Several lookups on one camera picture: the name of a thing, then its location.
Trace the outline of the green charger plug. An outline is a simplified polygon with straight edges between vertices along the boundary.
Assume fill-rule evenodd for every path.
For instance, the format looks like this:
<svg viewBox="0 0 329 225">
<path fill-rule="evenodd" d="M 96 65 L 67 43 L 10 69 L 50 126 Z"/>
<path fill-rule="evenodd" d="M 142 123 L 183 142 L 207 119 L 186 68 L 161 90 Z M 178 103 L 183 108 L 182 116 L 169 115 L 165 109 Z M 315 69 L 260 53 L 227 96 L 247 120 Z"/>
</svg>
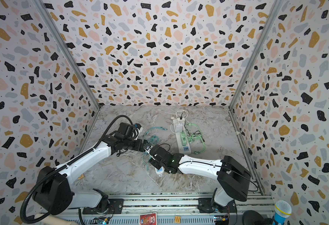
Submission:
<svg viewBox="0 0 329 225">
<path fill-rule="evenodd" d="M 187 139 L 186 139 L 186 134 L 185 132 L 181 132 L 180 134 L 180 139 L 181 139 L 181 143 L 183 146 L 186 146 L 187 145 Z"/>
</svg>

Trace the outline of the white rectangular charger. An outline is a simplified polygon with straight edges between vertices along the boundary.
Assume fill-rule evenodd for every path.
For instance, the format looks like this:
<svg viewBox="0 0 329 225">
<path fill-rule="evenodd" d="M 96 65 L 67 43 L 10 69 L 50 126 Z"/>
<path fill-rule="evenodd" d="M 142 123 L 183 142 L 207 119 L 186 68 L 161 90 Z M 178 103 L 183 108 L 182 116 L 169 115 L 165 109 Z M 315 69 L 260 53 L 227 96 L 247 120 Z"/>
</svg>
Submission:
<svg viewBox="0 0 329 225">
<path fill-rule="evenodd" d="M 183 131 L 183 124 L 182 123 L 176 123 L 174 125 L 175 133 L 180 133 Z"/>
</svg>

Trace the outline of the large colourful power strip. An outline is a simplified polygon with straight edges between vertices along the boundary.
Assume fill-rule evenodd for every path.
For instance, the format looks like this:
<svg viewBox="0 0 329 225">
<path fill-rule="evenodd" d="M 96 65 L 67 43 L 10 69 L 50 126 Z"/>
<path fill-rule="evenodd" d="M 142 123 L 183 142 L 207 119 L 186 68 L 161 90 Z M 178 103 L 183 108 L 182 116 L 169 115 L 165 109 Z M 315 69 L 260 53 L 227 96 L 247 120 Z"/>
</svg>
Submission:
<svg viewBox="0 0 329 225">
<path fill-rule="evenodd" d="M 185 125 L 184 119 L 181 118 L 173 119 L 173 125 L 171 126 L 171 130 L 176 135 L 179 153 L 189 155 L 192 152 L 184 125 Z"/>
</svg>

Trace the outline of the small white blue power strip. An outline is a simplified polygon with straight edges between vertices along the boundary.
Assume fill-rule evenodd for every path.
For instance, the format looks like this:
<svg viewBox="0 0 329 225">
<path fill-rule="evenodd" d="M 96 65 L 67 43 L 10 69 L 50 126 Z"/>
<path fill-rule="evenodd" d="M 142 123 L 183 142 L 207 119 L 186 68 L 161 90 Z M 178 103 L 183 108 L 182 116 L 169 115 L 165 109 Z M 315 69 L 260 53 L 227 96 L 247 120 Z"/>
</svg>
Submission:
<svg viewBox="0 0 329 225">
<path fill-rule="evenodd" d="M 155 172 L 159 177 L 162 177 L 165 171 L 163 167 L 160 167 L 159 169 L 156 169 Z"/>
</svg>

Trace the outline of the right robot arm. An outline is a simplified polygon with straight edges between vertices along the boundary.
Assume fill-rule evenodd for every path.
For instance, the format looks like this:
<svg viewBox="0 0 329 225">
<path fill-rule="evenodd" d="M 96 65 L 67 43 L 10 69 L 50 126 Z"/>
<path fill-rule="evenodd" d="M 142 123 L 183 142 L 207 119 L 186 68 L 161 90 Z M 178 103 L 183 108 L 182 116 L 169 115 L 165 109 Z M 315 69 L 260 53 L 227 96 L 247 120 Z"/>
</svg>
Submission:
<svg viewBox="0 0 329 225">
<path fill-rule="evenodd" d="M 245 202 L 248 199 L 251 174 L 231 156 L 217 160 L 200 159 L 181 153 L 171 154 L 161 145 L 147 145 L 144 150 L 150 155 L 149 163 L 156 169 L 169 174 L 194 174 L 218 181 L 221 187 L 214 190 L 212 198 L 207 202 L 199 200 L 201 213 L 222 212 L 233 200 Z"/>
</svg>

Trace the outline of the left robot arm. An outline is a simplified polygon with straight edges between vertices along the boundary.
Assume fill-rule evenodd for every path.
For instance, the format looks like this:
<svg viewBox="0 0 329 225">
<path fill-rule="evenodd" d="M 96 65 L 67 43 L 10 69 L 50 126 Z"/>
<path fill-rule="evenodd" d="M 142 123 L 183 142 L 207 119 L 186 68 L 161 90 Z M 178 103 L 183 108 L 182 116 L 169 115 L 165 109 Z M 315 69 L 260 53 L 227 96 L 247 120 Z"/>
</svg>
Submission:
<svg viewBox="0 0 329 225">
<path fill-rule="evenodd" d="M 141 151 L 144 142 L 139 139 L 139 135 L 142 130 L 138 123 L 122 122 L 116 131 L 110 133 L 107 128 L 99 141 L 80 155 L 54 168 L 46 166 L 41 169 L 36 184 L 22 203 L 22 222 L 34 224 L 67 209 L 90 208 L 98 214 L 107 213 L 111 208 L 104 192 L 96 188 L 89 192 L 79 192 L 74 189 L 73 184 L 87 170 L 111 155 L 121 155 L 127 150 Z M 30 200 L 38 203 L 47 213 L 38 218 L 27 216 Z"/>
</svg>

